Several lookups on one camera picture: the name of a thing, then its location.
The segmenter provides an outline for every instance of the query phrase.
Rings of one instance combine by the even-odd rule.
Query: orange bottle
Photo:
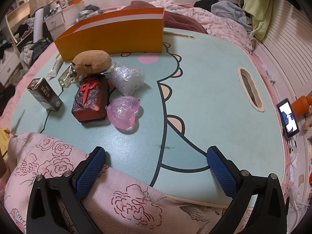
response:
[[[294,115],[299,118],[309,111],[310,105],[312,105],[311,95],[301,96],[291,104],[291,108],[293,109]]]

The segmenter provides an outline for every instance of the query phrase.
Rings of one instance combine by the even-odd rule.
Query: yellow cloth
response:
[[[1,155],[3,155],[7,151],[7,145],[10,138],[10,130],[0,128],[0,150]]]
[[[252,33],[257,40],[263,40],[269,27],[273,0],[244,0],[243,10],[252,15]]]

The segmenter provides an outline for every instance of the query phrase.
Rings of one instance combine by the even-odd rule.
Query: white tube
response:
[[[35,13],[34,22],[34,43],[43,38],[43,8]]]
[[[60,54],[58,54],[55,58],[55,63],[53,65],[52,69],[50,70],[50,72],[46,76],[47,77],[56,77],[57,72],[59,71],[62,62],[63,62],[63,58]]]

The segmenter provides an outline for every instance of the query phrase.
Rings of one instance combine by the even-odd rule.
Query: bubble wrap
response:
[[[119,62],[113,65],[106,77],[124,96],[132,96],[133,92],[145,83],[142,69],[128,68]]]

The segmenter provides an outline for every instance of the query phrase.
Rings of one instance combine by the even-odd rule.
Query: plush toy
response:
[[[112,59],[107,52],[90,50],[78,54],[71,62],[70,77],[78,79],[80,76],[100,74],[108,70]]]

